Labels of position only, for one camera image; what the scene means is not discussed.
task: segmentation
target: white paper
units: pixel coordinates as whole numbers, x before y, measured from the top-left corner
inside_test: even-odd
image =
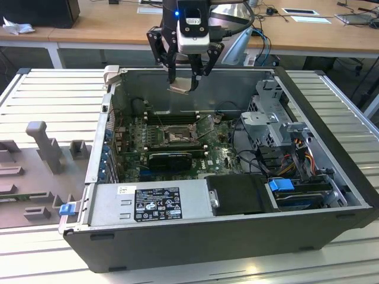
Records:
[[[291,16],[297,22],[315,22],[318,24],[331,24],[326,18]]]
[[[30,24],[16,24],[15,22],[10,22],[6,18],[3,17],[4,24],[2,25],[3,29],[7,33],[15,34],[24,34],[24,33],[32,33],[35,31]]]
[[[117,188],[117,194],[134,194],[137,190],[135,185],[119,186]]]

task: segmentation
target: computer case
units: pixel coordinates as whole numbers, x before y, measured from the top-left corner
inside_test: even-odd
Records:
[[[0,22],[72,28],[79,13],[78,0],[0,0]]]

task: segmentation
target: black plastic cover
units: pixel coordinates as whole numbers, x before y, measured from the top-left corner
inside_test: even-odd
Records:
[[[219,207],[216,216],[272,212],[272,206],[261,175],[207,176],[208,190],[215,191]]]

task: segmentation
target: white crumpled paper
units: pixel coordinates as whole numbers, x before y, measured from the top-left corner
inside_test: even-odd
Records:
[[[30,24],[16,24],[14,22],[9,22],[7,19],[3,17],[4,24],[2,25],[3,29],[7,33],[15,34],[18,36],[18,34],[24,34],[24,33],[32,33],[35,31],[33,27]]]

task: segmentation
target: blue cable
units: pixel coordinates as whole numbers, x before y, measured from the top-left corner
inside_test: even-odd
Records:
[[[257,34],[259,34],[262,38],[263,38],[263,40],[265,41],[265,45],[266,45],[266,56],[265,56],[265,58],[264,58],[264,60],[263,60],[263,62],[262,62],[262,64],[261,64],[261,66],[263,66],[264,64],[265,64],[265,62],[266,62],[266,60],[267,60],[267,57],[268,57],[268,50],[269,50],[269,46],[268,46],[268,41],[267,41],[267,38],[260,32],[260,31],[258,31],[258,30],[254,30]]]

